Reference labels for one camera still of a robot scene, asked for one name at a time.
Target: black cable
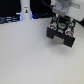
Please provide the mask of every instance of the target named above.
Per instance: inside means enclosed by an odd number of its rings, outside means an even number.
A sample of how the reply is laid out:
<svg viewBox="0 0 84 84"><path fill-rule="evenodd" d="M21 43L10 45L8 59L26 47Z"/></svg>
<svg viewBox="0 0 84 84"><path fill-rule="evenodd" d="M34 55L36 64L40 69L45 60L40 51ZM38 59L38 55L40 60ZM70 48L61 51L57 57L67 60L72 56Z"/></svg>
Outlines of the black cable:
<svg viewBox="0 0 84 84"><path fill-rule="evenodd" d="M45 6L50 7L50 5L48 5L47 3L45 3L43 0L41 0L41 2L42 2Z"/></svg>

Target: white surface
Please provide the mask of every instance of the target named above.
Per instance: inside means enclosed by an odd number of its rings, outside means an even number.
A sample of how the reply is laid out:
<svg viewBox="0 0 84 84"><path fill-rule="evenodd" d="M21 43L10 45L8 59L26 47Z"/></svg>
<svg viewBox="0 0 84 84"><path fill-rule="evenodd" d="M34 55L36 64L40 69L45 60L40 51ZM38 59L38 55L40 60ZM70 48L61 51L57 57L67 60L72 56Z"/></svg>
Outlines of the white surface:
<svg viewBox="0 0 84 84"><path fill-rule="evenodd" d="M62 0L51 0L51 5L54 5L56 1L62 2ZM66 15L78 21L83 20L84 0L72 0L71 4L73 5L70 6L69 11L66 13Z"/></svg>
<svg viewBox="0 0 84 84"><path fill-rule="evenodd" d="M84 84L84 28L73 48L46 37L50 19L0 25L0 84Z"/></svg>

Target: robotic arm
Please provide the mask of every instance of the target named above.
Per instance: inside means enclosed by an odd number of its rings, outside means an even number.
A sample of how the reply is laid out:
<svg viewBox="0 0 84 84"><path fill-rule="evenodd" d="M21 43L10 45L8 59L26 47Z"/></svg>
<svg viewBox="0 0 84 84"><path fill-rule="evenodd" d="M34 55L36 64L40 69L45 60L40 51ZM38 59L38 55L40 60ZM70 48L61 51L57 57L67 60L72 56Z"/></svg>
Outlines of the robotic arm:
<svg viewBox="0 0 84 84"><path fill-rule="evenodd" d="M32 12L30 9L30 0L20 0L21 3L21 20L31 20Z"/></svg>
<svg viewBox="0 0 84 84"><path fill-rule="evenodd" d="M73 34L76 20L81 21L84 17L84 1L51 0L49 7L52 8L53 16L47 27L47 37L72 47L75 41Z"/></svg>

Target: white table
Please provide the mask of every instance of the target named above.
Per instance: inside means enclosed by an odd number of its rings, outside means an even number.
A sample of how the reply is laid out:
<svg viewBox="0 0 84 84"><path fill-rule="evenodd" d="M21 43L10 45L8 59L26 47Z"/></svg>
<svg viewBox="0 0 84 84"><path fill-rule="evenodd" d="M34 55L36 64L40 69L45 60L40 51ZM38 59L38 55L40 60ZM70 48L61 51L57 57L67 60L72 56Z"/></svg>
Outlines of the white table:
<svg viewBox="0 0 84 84"><path fill-rule="evenodd" d="M69 48L46 37L49 23L0 24L0 84L84 84L84 28Z"/></svg>

